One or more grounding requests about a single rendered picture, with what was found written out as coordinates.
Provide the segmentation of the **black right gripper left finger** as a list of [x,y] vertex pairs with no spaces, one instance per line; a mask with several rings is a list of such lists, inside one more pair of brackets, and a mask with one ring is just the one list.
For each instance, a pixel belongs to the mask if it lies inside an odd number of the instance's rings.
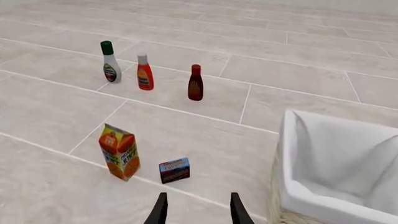
[[165,224],[167,219],[167,193],[161,192],[144,224]]

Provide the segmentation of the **white bottle with green cap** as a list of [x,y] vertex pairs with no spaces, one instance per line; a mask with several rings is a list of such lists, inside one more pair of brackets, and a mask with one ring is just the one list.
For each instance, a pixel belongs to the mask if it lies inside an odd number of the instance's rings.
[[101,51],[104,57],[103,72],[110,83],[119,83],[122,78],[121,67],[116,61],[113,45],[110,40],[104,40],[100,43]]

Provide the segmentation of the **orange juice carton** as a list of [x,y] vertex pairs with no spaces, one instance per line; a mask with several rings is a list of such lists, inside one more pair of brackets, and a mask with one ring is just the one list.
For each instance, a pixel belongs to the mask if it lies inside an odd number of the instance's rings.
[[105,124],[98,143],[109,172],[119,179],[127,182],[140,168],[134,134]]

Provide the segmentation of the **white cloth-lined wicker basket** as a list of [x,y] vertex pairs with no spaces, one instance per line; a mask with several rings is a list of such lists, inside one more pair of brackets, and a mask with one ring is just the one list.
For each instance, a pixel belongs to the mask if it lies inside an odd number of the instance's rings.
[[287,110],[268,224],[398,224],[398,128]]

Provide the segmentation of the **dark red sauce bottle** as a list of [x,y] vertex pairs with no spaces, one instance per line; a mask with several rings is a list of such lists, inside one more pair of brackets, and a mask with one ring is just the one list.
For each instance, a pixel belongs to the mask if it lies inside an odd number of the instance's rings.
[[188,98],[194,101],[203,99],[203,80],[201,77],[201,66],[194,64],[191,66],[192,74],[188,82]]

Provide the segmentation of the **orange bottle with white cap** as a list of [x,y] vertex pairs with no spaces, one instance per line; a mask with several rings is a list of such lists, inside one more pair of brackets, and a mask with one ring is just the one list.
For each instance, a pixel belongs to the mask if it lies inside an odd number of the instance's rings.
[[154,77],[147,54],[137,55],[137,81],[141,90],[151,91],[154,89]]

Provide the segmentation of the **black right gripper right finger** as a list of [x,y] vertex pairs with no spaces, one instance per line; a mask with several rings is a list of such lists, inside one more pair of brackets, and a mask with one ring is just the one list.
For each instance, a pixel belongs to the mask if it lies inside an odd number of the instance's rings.
[[251,224],[251,217],[236,192],[231,193],[230,210],[233,224]]

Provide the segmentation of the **chocolate pudding box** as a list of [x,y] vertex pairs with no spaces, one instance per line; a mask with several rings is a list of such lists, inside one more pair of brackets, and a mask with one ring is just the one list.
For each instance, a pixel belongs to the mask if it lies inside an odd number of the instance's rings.
[[190,177],[190,162],[187,157],[159,164],[162,184],[175,182]]

